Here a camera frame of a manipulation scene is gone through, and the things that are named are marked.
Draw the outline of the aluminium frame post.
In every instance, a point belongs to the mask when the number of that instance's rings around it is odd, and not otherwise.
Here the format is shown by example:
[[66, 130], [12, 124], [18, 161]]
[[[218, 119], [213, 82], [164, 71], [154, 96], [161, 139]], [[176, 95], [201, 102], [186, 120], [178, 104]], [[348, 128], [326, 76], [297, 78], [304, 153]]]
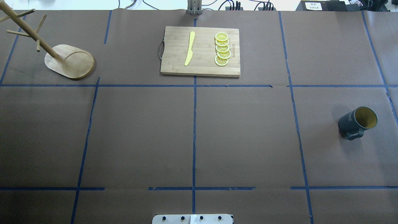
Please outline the aluminium frame post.
[[188, 0], [187, 14], [200, 15], [203, 13], [202, 0]]

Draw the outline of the dark teal mug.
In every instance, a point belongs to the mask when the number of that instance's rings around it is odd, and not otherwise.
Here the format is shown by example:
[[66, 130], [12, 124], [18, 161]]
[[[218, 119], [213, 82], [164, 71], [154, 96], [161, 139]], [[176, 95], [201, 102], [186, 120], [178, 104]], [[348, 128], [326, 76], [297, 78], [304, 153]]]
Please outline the dark teal mug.
[[364, 132], [374, 128], [377, 122], [377, 114], [371, 108], [360, 106], [342, 116], [337, 124], [346, 139], [354, 140], [363, 137]]

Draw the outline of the wooden cup storage rack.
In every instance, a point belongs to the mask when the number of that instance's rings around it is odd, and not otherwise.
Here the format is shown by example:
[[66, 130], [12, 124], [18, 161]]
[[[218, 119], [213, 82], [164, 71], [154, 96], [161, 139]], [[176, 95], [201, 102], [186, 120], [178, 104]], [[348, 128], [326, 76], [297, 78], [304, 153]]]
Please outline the wooden cup storage rack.
[[6, 14], [6, 16], [1, 18], [1, 22], [11, 19], [24, 31], [7, 30], [7, 33], [33, 39], [36, 51], [40, 52], [43, 49], [46, 52], [44, 63], [47, 68], [72, 80], [84, 78], [93, 71], [95, 58], [91, 53], [68, 44], [59, 44], [51, 47], [39, 35], [39, 31], [47, 18], [46, 14], [43, 15], [38, 27], [33, 29], [22, 17], [34, 13], [35, 9], [18, 14], [4, 0], [0, 2], [0, 6], [1, 10]]

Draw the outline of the black box with label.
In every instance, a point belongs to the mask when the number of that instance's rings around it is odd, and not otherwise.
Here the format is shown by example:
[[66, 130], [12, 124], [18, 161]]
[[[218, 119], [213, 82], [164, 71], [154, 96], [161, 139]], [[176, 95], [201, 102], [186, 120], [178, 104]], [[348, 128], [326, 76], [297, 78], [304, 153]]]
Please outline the black box with label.
[[347, 12], [344, 1], [301, 0], [295, 11]]

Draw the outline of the lemon slice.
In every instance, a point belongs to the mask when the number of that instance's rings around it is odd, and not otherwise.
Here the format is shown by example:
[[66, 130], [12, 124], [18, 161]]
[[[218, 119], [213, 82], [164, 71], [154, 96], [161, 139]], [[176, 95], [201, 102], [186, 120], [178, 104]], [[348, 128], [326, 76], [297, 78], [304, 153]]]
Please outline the lemon slice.
[[215, 44], [220, 47], [228, 46], [229, 40], [225, 40], [225, 41], [215, 40]]
[[225, 46], [215, 45], [215, 49], [219, 53], [226, 53], [230, 50], [230, 47], [229, 47], [229, 45], [225, 45]]
[[214, 62], [215, 62], [216, 65], [223, 67], [223, 66], [226, 66], [229, 63], [229, 59], [220, 58], [219, 56], [215, 56]]
[[217, 56], [221, 59], [229, 59], [231, 57], [231, 52], [230, 51], [226, 51], [226, 52], [217, 51]]
[[218, 32], [215, 34], [215, 40], [219, 42], [225, 42], [229, 40], [229, 35], [225, 32]]

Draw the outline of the bamboo cutting board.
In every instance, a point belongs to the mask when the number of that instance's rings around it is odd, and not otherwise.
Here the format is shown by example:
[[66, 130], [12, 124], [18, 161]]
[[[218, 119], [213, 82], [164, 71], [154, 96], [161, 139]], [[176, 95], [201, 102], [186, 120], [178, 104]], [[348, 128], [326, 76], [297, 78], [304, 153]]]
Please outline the bamboo cutting board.
[[[193, 58], [188, 66], [184, 66], [191, 31], [195, 32]], [[217, 56], [215, 34], [218, 32], [225, 32], [229, 35], [231, 57], [229, 58], [229, 63], [223, 67], [216, 65], [214, 62], [214, 58]], [[239, 29], [165, 27], [164, 52], [160, 73], [163, 75], [239, 78], [241, 74]]]

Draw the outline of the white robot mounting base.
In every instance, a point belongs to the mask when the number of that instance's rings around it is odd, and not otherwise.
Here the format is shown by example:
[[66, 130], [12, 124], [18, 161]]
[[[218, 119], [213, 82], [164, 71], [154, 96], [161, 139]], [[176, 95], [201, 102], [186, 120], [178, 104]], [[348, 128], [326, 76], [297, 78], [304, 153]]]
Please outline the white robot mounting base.
[[152, 224], [233, 224], [231, 214], [158, 214]]

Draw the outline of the yellow plastic knife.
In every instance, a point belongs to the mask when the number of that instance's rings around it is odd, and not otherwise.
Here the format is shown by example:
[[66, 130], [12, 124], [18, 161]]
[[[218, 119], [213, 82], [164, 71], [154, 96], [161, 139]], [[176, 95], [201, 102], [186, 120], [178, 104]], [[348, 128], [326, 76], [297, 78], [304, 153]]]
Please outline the yellow plastic knife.
[[189, 43], [188, 43], [188, 50], [187, 55], [185, 58], [184, 66], [188, 66], [193, 58], [193, 43], [195, 40], [195, 32], [191, 31], [189, 34]]

